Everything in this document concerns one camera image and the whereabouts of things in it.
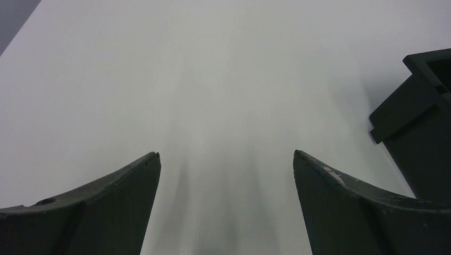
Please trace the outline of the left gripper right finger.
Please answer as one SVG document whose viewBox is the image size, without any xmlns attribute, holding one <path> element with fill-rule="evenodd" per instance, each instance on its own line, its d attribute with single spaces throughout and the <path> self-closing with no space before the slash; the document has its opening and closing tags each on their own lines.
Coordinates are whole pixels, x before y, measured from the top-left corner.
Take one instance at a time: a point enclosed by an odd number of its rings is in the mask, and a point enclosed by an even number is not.
<svg viewBox="0 0 451 255">
<path fill-rule="evenodd" d="M 384 190 L 301 150 L 293 170 L 313 254 L 450 254 L 450 206 Z"/>
</svg>

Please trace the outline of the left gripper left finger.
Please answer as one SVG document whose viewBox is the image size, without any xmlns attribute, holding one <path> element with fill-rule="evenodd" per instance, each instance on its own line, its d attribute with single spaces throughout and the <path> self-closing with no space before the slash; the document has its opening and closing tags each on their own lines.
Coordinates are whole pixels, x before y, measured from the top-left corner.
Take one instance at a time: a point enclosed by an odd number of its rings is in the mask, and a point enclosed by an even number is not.
<svg viewBox="0 0 451 255">
<path fill-rule="evenodd" d="M 140 254 L 160 154 L 32 206 L 1 209 L 1 254 Z"/>
</svg>

